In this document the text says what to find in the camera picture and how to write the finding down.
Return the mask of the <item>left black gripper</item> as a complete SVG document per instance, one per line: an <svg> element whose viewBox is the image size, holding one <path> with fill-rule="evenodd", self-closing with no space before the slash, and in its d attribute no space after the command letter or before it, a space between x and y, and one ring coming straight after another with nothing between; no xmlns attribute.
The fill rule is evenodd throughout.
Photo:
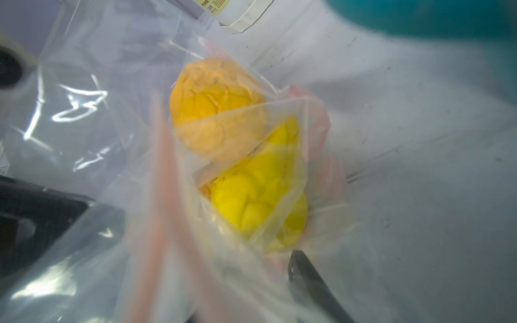
<svg viewBox="0 0 517 323"><path fill-rule="evenodd" d="M87 243L103 232L119 241L125 233L125 212L88 196L2 176L1 294L75 223L83 227Z"/></svg>

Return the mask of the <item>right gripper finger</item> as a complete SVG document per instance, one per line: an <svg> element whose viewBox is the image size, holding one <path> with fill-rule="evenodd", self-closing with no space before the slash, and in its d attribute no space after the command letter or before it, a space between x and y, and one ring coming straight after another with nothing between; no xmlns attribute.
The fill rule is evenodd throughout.
<svg viewBox="0 0 517 323"><path fill-rule="evenodd" d="M293 285L291 295L297 303L306 305L311 301L334 322L354 322L302 250L292 251L288 262L288 279Z"/></svg>

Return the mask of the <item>bright yellow pear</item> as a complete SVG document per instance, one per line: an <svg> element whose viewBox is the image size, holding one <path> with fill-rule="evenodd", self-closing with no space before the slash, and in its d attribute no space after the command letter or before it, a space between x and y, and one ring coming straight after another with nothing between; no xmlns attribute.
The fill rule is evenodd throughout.
<svg viewBox="0 0 517 323"><path fill-rule="evenodd" d="M291 248L308 219L308 166L297 117L280 123L256 152L200 191L233 228L266 251Z"/></svg>

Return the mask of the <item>clear zip-top bag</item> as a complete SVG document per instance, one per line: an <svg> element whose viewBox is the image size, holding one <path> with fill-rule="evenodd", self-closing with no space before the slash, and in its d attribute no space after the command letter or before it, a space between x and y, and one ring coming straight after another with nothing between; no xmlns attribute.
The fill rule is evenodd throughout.
<svg viewBox="0 0 517 323"><path fill-rule="evenodd" d="M168 1L79 1L61 25L65 32L5 102L11 178L118 207L125 233L87 243L73 224L2 296L2 322L334 322L291 295L294 250L354 322L397 320L345 196L337 125L319 99L276 89ZM266 135L238 160L191 151L172 122L181 71L208 58L238 63L267 99ZM200 189L289 117L304 130L308 219L294 246L268 252Z"/></svg>

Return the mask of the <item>orange yellow pear left bag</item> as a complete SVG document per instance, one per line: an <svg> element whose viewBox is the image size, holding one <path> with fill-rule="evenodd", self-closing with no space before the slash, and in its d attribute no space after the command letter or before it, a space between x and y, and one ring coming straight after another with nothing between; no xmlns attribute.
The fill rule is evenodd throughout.
<svg viewBox="0 0 517 323"><path fill-rule="evenodd" d="M189 63L170 95L179 139L213 162L238 160L267 132L269 114L261 85L238 63L208 58Z"/></svg>

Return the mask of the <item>potted green plant white pot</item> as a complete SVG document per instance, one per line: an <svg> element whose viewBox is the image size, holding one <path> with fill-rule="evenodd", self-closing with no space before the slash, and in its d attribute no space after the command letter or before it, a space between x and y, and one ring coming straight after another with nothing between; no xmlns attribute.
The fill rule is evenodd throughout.
<svg viewBox="0 0 517 323"><path fill-rule="evenodd" d="M194 0L231 34L250 28L266 12L273 0Z"/></svg>

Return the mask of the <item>teal plastic basket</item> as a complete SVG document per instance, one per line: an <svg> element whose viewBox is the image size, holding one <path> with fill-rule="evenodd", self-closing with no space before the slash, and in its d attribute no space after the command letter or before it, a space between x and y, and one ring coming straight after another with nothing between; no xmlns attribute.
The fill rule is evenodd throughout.
<svg viewBox="0 0 517 323"><path fill-rule="evenodd" d="M516 101L515 1L336 0L328 5L354 24L392 36L480 43L505 94Z"/></svg>

